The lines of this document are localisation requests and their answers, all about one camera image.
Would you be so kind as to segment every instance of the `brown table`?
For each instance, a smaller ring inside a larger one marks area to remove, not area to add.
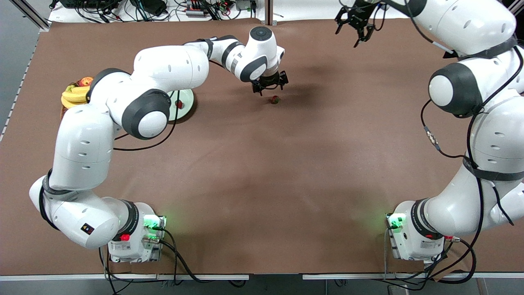
[[[97,251],[50,228],[27,194],[52,166],[69,82],[108,67],[132,71],[147,47],[227,34],[247,42],[255,25],[54,23],[42,33],[0,143],[0,275],[102,271]],[[384,213],[440,193],[461,165],[435,151],[419,119],[429,77],[452,60],[408,20],[388,20],[356,49],[356,32],[335,36],[331,20],[271,29],[286,49],[284,91],[260,97],[212,65],[194,89],[193,117],[154,149],[115,152],[95,192],[167,215],[195,273],[381,272]],[[281,102],[270,104],[275,94]],[[465,150],[467,120],[431,106],[426,121],[446,152]],[[127,137],[116,146],[150,144]],[[524,271],[522,223],[481,234],[477,271]],[[117,270],[169,273],[172,260]]]

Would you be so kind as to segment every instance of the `white plate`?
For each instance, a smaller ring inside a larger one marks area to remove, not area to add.
[[[177,92],[170,91],[167,93],[171,97],[171,107],[169,108],[169,121],[174,120],[174,115],[177,111],[175,102],[177,101]],[[180,101],[182,102],[182,108],[178,109],[177,120],[180,120],[183,116],[187,115],[189,111],[193,108],[194,104],[194,95],[191,89],[180,90]]]

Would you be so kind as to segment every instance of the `power adapter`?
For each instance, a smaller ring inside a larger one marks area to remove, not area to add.
[[[131,4],[143,9],[147,13],[153,14],[154,16],[160,16],[162,13],[167,13],[167,5],[162,0],[131,0]]]

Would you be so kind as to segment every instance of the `label sticker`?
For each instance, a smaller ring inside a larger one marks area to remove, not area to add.
[[[131,243],[130,242],[111,243],[111,250],[115,250],[115,251],[131,250]]]
[[[420,248],[421,249],[436,249],[437,247],[440,247],[441,244],[437,241],[421,241],[420,242]]]
[[[90,226],[87,223],[84,223],[84,225],[82,225],[80,229],[88,235],[91,235],[91,233],[95,230],[92,226]]]

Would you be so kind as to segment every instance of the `white robotic arm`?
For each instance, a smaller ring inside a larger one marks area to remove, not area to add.
[[[209,60],[240,81],[261,86],[267,82],[264,77],[282,76],[278,66],[283,53],[271,30],[256,27],[246,46],[225,36],[147,48],[136,55],[132,74],[103,70],[93,79],[88,104],[65,113],[53,168],[29,190],[33,204],[73,242],[88,249],[108,244],[114,262],[158,260],[165,217],[147,204],[99,198],[91,191],[107,177],[117,133],[124,129],[142,140],[158,136],[169,119],[167,92],[203,84]]]
[[[432,75],[429,96],[458,118],[473,116],[471,154],[450,184],[436,197],[402,202],[387,218],[395,257],[431,264],[443,250],[444,236],[476,233],[479,220],[481,229],[507,223],[500,208],[512,220],[524,216],[524,50],[514,37],[514,15],[496,0],[357,0],[337,15],[337,33],[350,24],[359,33],[355,46],[369,40],[374,26],[368,19],[380,2],[410,16],[453,49],[459,61]],[[347,19],[341,19],[346,13]]]

